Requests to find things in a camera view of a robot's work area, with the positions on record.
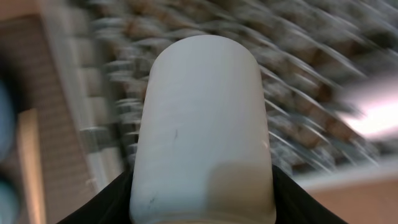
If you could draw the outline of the white green cup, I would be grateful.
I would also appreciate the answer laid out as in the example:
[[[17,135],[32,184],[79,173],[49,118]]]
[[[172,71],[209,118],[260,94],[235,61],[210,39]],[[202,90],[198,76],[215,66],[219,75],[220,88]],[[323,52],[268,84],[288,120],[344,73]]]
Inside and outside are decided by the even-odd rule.
[[[167,47],[150,70],[130,201],[136,223],[274,223],[259,66],[217,35]]]

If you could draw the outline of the wooden chopstick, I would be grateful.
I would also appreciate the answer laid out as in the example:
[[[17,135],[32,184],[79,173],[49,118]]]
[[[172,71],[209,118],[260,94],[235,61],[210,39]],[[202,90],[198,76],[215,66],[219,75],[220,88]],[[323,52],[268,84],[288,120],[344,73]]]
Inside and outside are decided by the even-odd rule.
[[[19,114],[17,144],[29,221],[46,224],[37,110],[30,109]]]

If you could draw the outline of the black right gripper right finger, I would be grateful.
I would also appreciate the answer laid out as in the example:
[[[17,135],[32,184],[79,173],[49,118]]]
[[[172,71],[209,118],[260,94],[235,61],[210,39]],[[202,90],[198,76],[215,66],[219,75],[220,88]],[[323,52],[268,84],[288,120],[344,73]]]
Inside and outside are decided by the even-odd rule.
[[[347,224],[275,165],[272,166],[272,177],[275,224]]]

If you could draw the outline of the light blue bowl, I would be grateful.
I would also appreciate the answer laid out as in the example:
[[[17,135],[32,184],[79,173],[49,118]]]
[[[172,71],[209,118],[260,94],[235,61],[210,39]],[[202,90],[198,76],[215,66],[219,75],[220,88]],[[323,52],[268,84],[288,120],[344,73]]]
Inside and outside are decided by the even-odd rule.
[[[14,186],[1,179],[1,224],[15,224],[19,218],[20,200]]]

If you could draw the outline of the dark blue plate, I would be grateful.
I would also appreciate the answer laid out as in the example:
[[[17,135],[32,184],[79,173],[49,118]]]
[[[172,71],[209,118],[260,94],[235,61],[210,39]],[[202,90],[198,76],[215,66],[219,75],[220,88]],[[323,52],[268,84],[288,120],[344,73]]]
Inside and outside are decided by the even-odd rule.
[[[11,100],[11,96],[6,85],[1,81],[1,115],[0,115],[0,141],[1,141],[1,161],[5,160],[14,144],[16,131],[16,116]]]

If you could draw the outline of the white pink cup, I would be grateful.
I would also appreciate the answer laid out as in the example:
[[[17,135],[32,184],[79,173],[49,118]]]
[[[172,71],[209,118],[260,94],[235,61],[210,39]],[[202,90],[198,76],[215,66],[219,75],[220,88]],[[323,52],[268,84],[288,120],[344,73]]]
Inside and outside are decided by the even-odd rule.
[[[354,107],[355,114],[341,114],[340,118],[362,137],[379,141],[397,138],[396,70],[347,84],[335,99]]]

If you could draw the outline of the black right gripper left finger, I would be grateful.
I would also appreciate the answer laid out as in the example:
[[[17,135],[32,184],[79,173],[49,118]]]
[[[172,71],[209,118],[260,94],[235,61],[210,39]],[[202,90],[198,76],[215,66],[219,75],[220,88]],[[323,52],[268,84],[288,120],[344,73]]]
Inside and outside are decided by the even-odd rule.
[[[129,202],[132,177],[133,171],[124,171],[59,224],[131,224]]]

